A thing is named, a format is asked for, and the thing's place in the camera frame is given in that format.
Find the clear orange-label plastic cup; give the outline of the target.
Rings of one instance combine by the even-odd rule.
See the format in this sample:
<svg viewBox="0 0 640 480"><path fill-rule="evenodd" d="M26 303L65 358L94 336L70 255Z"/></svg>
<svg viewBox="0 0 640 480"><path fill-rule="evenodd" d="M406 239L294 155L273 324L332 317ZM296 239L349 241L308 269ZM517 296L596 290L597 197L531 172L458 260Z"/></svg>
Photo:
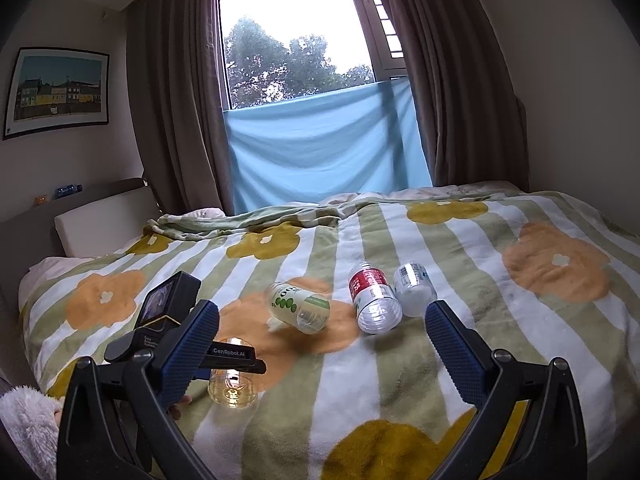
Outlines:
<svg viewBox="0 0 640 480"><path fill-rule="evenodd" d="M255 350L239 337L228 337L215 342L215 354L225 358L224 368L212 370L208 394L212 400L226 408L247 408L256 400L253 379L246 371L256 363Z"/></svg>

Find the white green-dot label bottle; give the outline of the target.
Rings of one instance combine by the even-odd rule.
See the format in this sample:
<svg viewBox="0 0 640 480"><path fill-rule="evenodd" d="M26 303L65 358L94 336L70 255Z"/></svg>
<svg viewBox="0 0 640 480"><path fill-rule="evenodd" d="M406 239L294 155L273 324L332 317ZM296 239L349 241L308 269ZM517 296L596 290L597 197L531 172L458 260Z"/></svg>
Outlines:
<svg viewBox="0 0 640 480"><path fill-rule="evenodd" d="M330 303L311 290L287 282L275 282L266 289L271 315L303 334L321 332L330 318Z"/></svg>

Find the flower striped fleece blanket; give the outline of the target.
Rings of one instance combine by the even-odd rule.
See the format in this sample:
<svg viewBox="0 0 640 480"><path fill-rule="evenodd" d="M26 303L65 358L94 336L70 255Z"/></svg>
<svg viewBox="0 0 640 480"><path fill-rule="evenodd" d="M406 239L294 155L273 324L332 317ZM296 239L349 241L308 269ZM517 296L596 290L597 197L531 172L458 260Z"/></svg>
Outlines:
<svg viewBox="0 0 640 480"><path fill-rule="evenodd" d="M219 307L219 338L247 341L267 367L240 410L215 403L206 382L190 385L179 426L216 477L427 477L474 411L421 320L360 330L348 281L363 261L386 275L421 263L438 298L491 347L526 362L566 359L588 457L612 462L639 417L639 239L559 192L474 184L163 216L134 244L37 287L20 310L26 356L40 389L59 398L75 362L101 361L146 295L183 271ZM275 282L329 300L326 327L307 335L274 318Z"/></svg>

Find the red label plastic bottle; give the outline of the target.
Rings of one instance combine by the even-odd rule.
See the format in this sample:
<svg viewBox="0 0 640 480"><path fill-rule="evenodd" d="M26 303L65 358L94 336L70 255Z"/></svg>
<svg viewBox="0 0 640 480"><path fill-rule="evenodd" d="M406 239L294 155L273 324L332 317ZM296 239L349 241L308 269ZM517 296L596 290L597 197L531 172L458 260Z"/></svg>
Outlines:
<svg viewBox="0 0 640 480"><path fill-rule="evenodd" d="M352 268L348 288L363 333L388 333L402 320L401 305L382 270L363 261Z"/></svg>

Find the white pillow under blanket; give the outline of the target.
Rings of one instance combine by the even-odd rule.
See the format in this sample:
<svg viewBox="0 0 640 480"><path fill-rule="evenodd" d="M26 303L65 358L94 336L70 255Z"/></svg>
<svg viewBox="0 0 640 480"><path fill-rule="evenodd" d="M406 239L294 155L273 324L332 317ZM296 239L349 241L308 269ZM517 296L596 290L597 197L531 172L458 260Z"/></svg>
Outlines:
<svg viewBox="0 0 640 480"><path fill-rule="evenodd" d="M47 257L31 266L18 286L18 308L22 310L28 297L45 281L59 278L76 266L89 261L91 258Z"/></svg>

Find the white headboard cushion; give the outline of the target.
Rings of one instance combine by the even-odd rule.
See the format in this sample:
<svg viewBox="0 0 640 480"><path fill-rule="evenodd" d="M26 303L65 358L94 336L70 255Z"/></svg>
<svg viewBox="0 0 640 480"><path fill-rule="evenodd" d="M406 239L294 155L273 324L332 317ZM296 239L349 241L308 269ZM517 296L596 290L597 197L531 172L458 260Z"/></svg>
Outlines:
<svg viewBox="0 0 640 480"><path fill-rule="evenodd" d="M153 193L144 186L59 214L54 226L66 257L89 258L123 248L159 216Z"/></svg>

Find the dark headboard shelf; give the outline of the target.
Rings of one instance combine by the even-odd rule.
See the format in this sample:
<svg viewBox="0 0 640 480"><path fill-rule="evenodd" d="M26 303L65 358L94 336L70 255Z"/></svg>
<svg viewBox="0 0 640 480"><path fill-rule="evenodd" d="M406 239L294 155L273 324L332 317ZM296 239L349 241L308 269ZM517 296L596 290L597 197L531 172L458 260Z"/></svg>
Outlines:
<svg viewBox="0 0 640 480"><path fill-rule="evenodd" d="M142 178L90 186L52 200L1 222L1 302L14 315L18 310L18 285L28 269L46 257L62 257L64 249L54 226L59 214L142 188Z"/></svg>

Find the blue label clear bottle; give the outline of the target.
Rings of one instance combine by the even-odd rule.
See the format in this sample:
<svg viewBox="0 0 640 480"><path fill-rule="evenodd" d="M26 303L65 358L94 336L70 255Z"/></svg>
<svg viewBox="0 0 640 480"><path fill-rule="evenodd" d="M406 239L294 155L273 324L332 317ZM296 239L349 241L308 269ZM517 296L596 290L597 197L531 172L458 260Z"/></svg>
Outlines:
<svg viewBox="0 0 640 480"><path fill-rule="evenodd" d="M395 271L393 280L402 313L409 318L422 318L426 308L437 299L435 287L421 263L403 264Z"/></svg>

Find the blue object on shelf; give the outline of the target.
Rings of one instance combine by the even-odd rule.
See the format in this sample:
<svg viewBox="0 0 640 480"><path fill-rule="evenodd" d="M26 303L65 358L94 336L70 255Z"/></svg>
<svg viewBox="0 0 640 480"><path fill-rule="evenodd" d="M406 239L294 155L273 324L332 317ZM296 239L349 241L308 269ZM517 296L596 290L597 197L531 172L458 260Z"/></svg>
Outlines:
<svg viewBox="0 0 640 480"><path fill-rule="evenodd" d="M74 195L76 193L80 193L82 191L81 184L68 184L64 186L60 186L54 190L54 198L59 200L60 198L67 197L70 195Z"/></svg>

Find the light blue cloth over window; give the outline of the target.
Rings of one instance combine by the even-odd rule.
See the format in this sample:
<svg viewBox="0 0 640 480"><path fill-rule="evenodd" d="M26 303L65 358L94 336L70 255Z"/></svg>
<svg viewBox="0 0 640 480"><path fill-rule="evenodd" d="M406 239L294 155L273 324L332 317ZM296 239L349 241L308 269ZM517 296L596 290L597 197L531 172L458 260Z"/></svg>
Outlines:
<svg viewBox="0 0 640 480"><path fill-rule="evenodd" d="M432 183L406 78L228 110L224 122L235 212Z"/></svg>

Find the framed city picture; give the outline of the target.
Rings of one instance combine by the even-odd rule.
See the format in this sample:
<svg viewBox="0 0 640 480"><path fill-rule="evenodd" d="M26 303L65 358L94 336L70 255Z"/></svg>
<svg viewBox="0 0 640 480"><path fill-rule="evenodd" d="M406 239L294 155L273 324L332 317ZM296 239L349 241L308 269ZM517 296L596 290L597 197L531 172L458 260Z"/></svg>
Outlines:
<svg viewBox="0 0 640 480"><path fill-rule="evenodd" d="M64 48L17 51L6 96L4 140L110 121L110 56Z"/></svg>

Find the brown right curtain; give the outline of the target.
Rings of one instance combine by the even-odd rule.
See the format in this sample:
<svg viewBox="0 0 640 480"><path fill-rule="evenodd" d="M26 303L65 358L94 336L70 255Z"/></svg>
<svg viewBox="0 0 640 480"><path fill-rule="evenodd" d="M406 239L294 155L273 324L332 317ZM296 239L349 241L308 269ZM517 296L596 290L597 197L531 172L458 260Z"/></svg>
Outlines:
<svg viewBox="0 0 640 480"><path fill-rule="evenodd" d="M382 0L398 33L434 185L529 188L526 114L480 0Z"/></svg>

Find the brown curtain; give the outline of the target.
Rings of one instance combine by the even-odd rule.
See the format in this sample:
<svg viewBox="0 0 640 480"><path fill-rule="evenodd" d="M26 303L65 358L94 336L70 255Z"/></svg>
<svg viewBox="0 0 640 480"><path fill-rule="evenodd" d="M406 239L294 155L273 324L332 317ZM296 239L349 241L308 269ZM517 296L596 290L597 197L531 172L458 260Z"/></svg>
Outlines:
<svg viewBox="0 0 640 480"><path fill-rule="evenodd" d="M434 185L529 188L526 114L480 0L382 0L398 33Z"/></svg>
<svg viewBox="0 0 640 480"><path fill-rule="evenodd" d="M232 214L214 0L134 0L126 18L132 125L143 177L160 209L217 207Z"/></svg>

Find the brown left curtain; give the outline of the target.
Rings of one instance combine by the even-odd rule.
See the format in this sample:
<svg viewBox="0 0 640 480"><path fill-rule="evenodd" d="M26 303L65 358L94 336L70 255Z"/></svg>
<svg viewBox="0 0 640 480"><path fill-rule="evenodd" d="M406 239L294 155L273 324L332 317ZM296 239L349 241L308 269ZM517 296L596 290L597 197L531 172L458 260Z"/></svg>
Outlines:
<svg viewBox="0 0 640 480"><path fill-rule="evenodd" d="M232 214L214 0L134 0L126 18L132 125L143 177L160 209L217 207Z"/></svg>

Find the window with white frame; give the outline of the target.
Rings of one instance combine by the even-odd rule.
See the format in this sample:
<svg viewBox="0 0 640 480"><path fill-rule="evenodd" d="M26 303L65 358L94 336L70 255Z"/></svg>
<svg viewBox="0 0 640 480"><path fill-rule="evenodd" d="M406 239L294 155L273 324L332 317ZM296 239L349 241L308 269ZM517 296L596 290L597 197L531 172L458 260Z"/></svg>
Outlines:
<svg viewBox="0 0 640 480"><path fill-rule="evenodd" d="M215 0L228 110L406 76L382 0Z"/></svg>

